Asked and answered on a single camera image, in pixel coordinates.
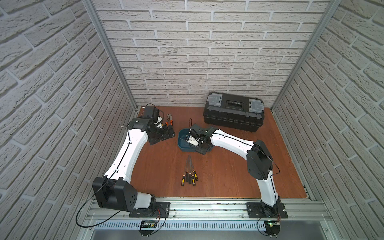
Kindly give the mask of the file two yellow black handle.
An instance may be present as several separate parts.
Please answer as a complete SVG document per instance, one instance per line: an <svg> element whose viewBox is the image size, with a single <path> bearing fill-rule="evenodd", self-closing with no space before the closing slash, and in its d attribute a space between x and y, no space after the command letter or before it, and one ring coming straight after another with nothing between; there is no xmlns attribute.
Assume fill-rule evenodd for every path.
<svg viewBox="0 0 384 240"><path fill-rule="evenodd" d="M186 180L185 180L185 183L190 183L190 158L188 157L187 160L186 160L186 166L185 166L185 169L186 169Z"/></svg>

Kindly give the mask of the file three yellow black handle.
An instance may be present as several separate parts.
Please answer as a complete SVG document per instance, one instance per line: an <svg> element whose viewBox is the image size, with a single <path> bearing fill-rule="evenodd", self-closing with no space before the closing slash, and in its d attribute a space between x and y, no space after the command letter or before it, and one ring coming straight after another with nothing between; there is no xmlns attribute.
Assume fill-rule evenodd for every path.
<svg viewBox="0 0 384 240"><path fill-rule="evenodd" d="M188 180L189 180L189 184L192 184L192 167L191 167L191 156L188 156L188 171L189 171L189 177L188 177Z"/></svg>

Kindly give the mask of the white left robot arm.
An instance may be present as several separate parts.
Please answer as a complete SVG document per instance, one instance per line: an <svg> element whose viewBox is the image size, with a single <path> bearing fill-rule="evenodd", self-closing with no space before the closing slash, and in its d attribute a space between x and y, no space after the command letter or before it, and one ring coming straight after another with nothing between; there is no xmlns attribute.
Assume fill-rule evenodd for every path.
<svg viewBox="0 0 384 240"><path fill-rule="evenodd" d="M131 184L132 173L146 142L154 145L175 137L173 121L162 125L151 118L135 118L127 125L127 136L111 167L103 177L96 177L93 190L100 208L124 212L155 211L156 199L138 192Z"/></svg>

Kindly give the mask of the file four yellow black handle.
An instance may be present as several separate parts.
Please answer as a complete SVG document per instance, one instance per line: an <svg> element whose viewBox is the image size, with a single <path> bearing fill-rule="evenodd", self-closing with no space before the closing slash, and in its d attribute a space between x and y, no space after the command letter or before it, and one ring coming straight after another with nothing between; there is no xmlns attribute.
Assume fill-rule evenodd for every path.
<svg viewBox="0 0 384 240"><path fill-rule="evenodd" d="M196 181L194 179L193 173L192 173L192 185L195 187L196 186Z"/></svg>

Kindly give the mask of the teal plastic storage box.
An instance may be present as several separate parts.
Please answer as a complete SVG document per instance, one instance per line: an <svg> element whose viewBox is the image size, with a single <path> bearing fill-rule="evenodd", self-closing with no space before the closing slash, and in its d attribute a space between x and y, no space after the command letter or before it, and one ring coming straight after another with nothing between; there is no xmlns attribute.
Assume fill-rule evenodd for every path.
<svg viewBox="0 0 384 240"><path fill-rule="evenodd" d="M178 135L178 146L183 152L195 152L198 141L191 136L189 129L182 129Z"/></svg>

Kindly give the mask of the file one yellow black handle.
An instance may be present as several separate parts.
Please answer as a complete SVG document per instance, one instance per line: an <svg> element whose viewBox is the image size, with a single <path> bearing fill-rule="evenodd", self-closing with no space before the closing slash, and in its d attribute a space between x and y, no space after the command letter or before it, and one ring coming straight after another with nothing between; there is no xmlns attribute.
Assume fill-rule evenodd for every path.
<svg viewBox="0 0 384 240"><path fill-rule="evenodd" d="M186 160L185 169L184 169L184 172L183 172L183 175L182 175L182 182L181 182L181 186L182 187L185 185L185 182L186 182L188 174L189 174L188 173L188 160Z"/></svg>

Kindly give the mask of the file five yellow black handle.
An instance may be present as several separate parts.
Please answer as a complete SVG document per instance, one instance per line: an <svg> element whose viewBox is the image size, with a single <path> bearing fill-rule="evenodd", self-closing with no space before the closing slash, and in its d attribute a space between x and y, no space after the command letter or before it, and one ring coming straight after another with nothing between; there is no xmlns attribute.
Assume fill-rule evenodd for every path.
<svg viewBox="0 0 384 240"><path fill-rule="evenodd" d="M191 161L191 168L192 168L192 173L195 181L198 181L198 176L197 176L196 168L194 167L193 161Z"/></svg>

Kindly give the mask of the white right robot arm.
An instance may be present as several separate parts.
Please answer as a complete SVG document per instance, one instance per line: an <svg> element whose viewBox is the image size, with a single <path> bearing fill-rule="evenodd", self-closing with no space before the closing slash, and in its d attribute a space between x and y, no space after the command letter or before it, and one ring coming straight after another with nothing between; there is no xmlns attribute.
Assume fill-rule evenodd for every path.
<svg viewBox="0 0 384 240"><path fill-rule="evenodd" d="M277 214L280 198L273 180L273 158L263 141L248 141L237 138L215 128L189 128L189 144L195 151L205 155L213 147L221 147L233 152L247 161L247 171L257 180L261 192L261 205L268 216Z"/></svg>

